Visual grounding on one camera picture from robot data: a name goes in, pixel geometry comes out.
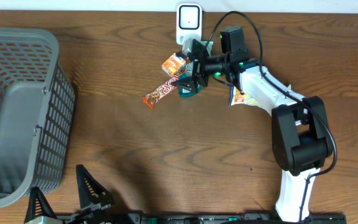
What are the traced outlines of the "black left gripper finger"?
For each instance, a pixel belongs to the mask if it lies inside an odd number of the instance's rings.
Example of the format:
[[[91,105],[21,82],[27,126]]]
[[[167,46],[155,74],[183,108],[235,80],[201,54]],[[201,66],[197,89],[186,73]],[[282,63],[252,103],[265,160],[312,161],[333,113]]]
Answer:
[[[82,211],[94,207],[110,207],[115,204],[114,197],[106,190],[85,168],[84,165],[76,166],[76,179],[80,208]]]
[[[38,187],[32,187],[24,223],[35,220],[38,217],[57,219],[43,192]]]

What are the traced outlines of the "teal mouthwash bottle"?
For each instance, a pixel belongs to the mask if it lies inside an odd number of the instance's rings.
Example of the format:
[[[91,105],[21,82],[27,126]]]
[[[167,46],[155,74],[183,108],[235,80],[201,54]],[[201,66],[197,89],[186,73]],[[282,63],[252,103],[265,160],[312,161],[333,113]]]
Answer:
[[[185,67],[185,71],[180,75],[179,80],[182,79],[186,79],[186,78],[190,78],[191,74],[193,72],[193,62],[190,62],[186,65]],[[179,96],[182,98],[188,98],[188,97],[192,97],[198,93],[201,92],[201,85],[198,84],[198,88],[197,88],[197,92],[192,92],[189,90],[189,88],[191,88],[191,85],[188,84],[188,88],[179,88],[178,92],[179,92]]]

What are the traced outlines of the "small orange snack packet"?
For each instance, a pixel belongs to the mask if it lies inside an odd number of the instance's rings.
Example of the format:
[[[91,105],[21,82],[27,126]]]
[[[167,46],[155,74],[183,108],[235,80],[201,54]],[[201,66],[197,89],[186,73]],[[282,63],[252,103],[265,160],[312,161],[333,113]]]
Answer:
[[[162,70],[166,72],[170,77],[173,77],[178,72],[182,71],[186,66],[186,60],[179,57],[176,53],[173,53],[169,58],[161,65]]]

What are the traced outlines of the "cream snack bag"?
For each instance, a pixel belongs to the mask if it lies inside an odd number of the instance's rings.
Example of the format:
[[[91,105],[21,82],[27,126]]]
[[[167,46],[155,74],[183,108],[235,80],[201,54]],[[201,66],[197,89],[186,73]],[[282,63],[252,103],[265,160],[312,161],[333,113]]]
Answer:
[[[256,106],[270,114],[274,108],[278,108],[281,105],[294,105],[296,103],[296,101],[286,97],[270,84],[251,84],[249,87],[250,93],[242,95],[235,86],[232,86],[229,106]]]

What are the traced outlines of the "red Top chocolate bar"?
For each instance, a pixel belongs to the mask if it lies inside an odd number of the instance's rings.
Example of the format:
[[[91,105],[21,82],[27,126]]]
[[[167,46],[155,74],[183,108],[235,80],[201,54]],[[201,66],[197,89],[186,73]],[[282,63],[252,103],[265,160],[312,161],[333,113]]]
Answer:
[[[154,91],[146,94],[142,101],[150,108],[153,109],[155,105],[166,95],[171,93],[172,91],[176,90],[178,87],[173,86],[172,83],[178,81],[182,72],[178,72],[174,76],[172,76],[169,80],[165,83],[158,86]]]

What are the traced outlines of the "light teal snack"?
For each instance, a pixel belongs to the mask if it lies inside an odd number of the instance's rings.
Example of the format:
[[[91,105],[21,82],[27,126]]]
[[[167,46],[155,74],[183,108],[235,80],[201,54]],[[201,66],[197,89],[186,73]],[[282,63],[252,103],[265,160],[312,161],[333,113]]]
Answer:
[[[207,44],[207,41],[201,41],[201,43],[202,43],[203,45],[206,45],[206,44]],[[206,48],[206,51],[207,51],[207,53],[208,53],[209,56],[212,56],[211,51],[212,51],[212,48],[213,48],[213,44],[214,44],[214,42],[213,42],[213,41],[210,41],[210,42],[208,43],[207,48]]]

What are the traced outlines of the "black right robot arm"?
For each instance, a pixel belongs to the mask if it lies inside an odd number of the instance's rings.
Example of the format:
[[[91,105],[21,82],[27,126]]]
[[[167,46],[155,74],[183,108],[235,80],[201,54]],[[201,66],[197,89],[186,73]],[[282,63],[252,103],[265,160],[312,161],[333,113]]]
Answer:
[[[211,55],[208,45],[194,38],[180,39],[179,56],[190,61],[191,76],[173,85],[197,93],[210,77],[226,77],[225,84],[247,93],[265,110],[272,122],[272,151],[282,169],[280,195],[275,204],[285,222],[305,221],[315,178],[337,149],[329,130],[321,98],[295,93],[274,78],[260,60],[249,57],[240,26],[220,32],[222,55]]]

